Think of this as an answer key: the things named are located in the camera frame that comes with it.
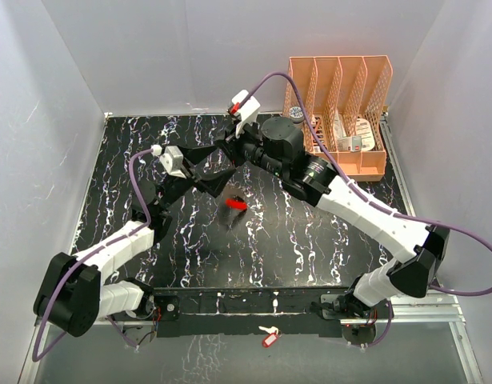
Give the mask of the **red handled key organizer plate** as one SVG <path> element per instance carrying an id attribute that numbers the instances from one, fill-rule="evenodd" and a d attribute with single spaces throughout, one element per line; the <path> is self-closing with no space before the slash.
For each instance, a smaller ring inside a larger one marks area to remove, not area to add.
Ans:
<path id="1" fill-rule="evenodd" d="M 243 198 L 240 198 L 239 196 L 226 198 L 225 204 L 228 208 L 233 210 L 245 211 L 248 209 L 247 203 L 244 201 Z"/>

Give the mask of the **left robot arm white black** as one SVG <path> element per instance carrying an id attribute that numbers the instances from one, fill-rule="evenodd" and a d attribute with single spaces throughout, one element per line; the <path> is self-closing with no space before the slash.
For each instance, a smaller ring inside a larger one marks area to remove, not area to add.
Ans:
<path id="1" fill-rule="evenodd" d="M 164 239 L 172 223 L 169 209 L 186 192 L 197 189 L 216 198 L 224 191 L 235 167 L 213 174 L 199 174 L 191 168 L 216 149 L 153 145 L 130 158 L 128 170 L 135 196 L 130 220 L 86 250 L 52 257 L 33 305 L 41 327 L 51 323 L 80 337 L 100 318 L 121 312 L 138 319 L 152 315 L 155 300 L 146 285 L 135 281 L 109 284 L 107 279 Z M 158 158 L 167 173 L 161 185 L 137 179 L 135 163 L 144 155 Z"/>

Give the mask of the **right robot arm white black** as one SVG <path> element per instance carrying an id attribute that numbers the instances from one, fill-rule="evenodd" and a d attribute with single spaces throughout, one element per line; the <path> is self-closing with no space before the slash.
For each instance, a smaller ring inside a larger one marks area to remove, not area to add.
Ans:
<path id="1" fill-rule="evenodd" d="M 398 218 L 395 210 L 364 190 L 353 191 L 327 160 L 305 150 L 304 134 L 284 117 L 268 118 L 237 134 L 226 118 L 215 143 L 236 166 L 244 162 L 278 177 L 292 197 L 330 212 L 387 249 L 392 259 L 358 276 L 350 288 L 322 309 L 365 317 L 395 295 L 426 296 L 446 251 L 450 232 L 436 225 Z"/>

